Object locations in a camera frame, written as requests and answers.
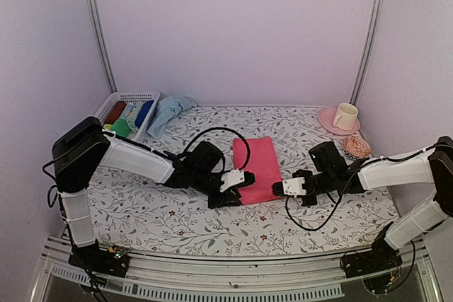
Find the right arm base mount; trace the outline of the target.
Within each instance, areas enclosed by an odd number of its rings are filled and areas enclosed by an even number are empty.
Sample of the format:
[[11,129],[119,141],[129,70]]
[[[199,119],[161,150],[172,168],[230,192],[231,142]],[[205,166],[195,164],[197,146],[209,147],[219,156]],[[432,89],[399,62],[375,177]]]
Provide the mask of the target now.
[[348,252],[340,259],[340,267],[347,278],[397,269],[402,264],[403,260],[398,252],[391,252],[389,255],[373,250]]

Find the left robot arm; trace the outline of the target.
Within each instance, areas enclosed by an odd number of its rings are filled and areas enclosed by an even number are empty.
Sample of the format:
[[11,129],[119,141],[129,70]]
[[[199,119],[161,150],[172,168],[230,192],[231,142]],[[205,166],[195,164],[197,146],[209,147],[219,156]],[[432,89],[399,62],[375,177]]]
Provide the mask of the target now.
[[241,205],[239,188],[254,184],[254,174],[244,167],[217,172],[218,163],[226,163],[223,152],[200,136],[180,154],[160,152],[102,128],[96,117],[87,117],[54,143],[52,160],[42,170],[54,169],[49,177],[57,188],[78,258],[89,269],[100,269],[105,254],[97,248],[87,197],[98,167],[141,175],[165,187],[192,188],[207,196],[210,209]]

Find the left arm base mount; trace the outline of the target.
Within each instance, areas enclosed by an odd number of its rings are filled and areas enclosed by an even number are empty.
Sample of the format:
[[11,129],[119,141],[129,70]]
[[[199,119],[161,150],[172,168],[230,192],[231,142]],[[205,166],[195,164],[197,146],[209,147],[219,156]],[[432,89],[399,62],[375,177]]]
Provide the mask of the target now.
[[71,249],[68,263],[86,271],[125,278],[129,268],[130,256],[117,256],[115,252],[102,250],[98,244]]

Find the pink towel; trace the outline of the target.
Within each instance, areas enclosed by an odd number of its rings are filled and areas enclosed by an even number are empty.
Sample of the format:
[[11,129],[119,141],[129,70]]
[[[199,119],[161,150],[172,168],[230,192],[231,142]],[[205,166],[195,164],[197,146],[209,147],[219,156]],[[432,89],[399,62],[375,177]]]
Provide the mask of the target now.
[[250,148],[250,158],[243,169],[253,173],[255,183],[239,188],[243,205],[264,203],[278,199],[273,194],[272,185],[282,181],[277,156],[270,137],[246,139]]

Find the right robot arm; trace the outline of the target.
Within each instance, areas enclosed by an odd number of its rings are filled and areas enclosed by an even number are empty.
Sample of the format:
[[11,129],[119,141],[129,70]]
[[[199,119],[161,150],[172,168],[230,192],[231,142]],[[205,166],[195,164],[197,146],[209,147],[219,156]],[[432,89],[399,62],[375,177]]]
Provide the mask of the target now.
[[452,139],[413,153],[365,158],[347,164],[335,144],[323,142],[309,150],[317,172],[298,170],[292,178],[276,182],[272,193],[278,197],[302,199],[304,206],[317,203],[320,194],[337,192],[362,194],[382,187],[413,183],[434,185],[434,192],[409,213],[385,226],[367,253],[366,265],[382,270],[414,238],[430,232],[452,217]]

